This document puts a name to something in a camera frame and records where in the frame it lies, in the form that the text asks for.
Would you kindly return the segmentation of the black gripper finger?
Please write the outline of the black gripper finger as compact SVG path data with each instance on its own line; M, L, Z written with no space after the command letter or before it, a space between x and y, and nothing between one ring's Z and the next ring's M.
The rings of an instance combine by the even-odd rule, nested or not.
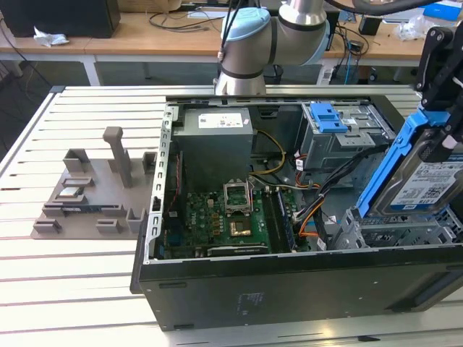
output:
M449 94L449 78L453 69L443 68L436 80L440 85L440 96L446 101L442 112L448 116L439 130L432 133L427 145L419 152L419 157L426 163L437 163L447 160L453 149L462 142L462 91L458 94Z
M420 58L415 91L421 94L421 105L428 111L442 111L446 101L440 96L441 85L436 81L452 52L455 28L434 26L425 37Z

